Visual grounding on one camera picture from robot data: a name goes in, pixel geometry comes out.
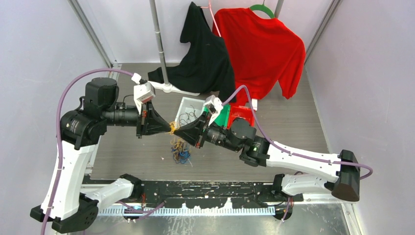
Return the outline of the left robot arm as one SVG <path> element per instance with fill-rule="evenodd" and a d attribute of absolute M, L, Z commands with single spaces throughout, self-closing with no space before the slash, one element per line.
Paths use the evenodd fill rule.
<path fill-rule="evenodd" d="M 118 102 L 119 87 L 114 79 L 99 77 L 86 84 L 81 105 L 59 117 L 61 138 L 53 175 L 60 180 L 51 183 L 44 202 L 31 210 L 32 218 L 51 222 L 52 229 L 61 234 L 79 232 L 87 229 L 101 210 L 123 199 L 137 202 L 143 197 L 141 180 L 130 174 L 96 191 L 81 192 L 87 165 L 108 126 L 135 127 L 138 138 L 171 129 L 151 102 L 153 85 L 138 75 L 133 81 L 133 106 Z"/>

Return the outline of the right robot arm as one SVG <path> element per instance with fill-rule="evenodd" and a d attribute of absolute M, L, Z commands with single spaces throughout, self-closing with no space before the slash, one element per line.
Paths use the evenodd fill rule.
<path fill-rule="evenodd" d="M 200 116 L 173 133 L 197 148 L 209 142 L 238 152 L 239 159 L 253 167 L 279 167 L 300 172 L 299 175 L 275 176 L 271 190 L 278 201 L 302 193 L 330 193 L 348 202 L 360 200 L 361 166 L 350 150 L 324 154 L 292 148 L 258 136 L 256 128 L 239 117 L 226 129 Z"/>

